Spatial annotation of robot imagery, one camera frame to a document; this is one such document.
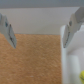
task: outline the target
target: robotic end effector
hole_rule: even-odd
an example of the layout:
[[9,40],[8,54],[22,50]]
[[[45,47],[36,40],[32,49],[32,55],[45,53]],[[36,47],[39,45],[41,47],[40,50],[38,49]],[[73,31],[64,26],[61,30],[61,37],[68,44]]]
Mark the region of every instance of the robotic end effector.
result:
[[63,35],[63,47],[66,48],[71,42],[74,34],[80,29],[84,22],[84,7],[80,7],[71,15],[69,25],[66,25]]
[[9,44],[16,48],[16,37],[11,24],[8,23],[7,17],[0,14],[0,32],[5,36]]

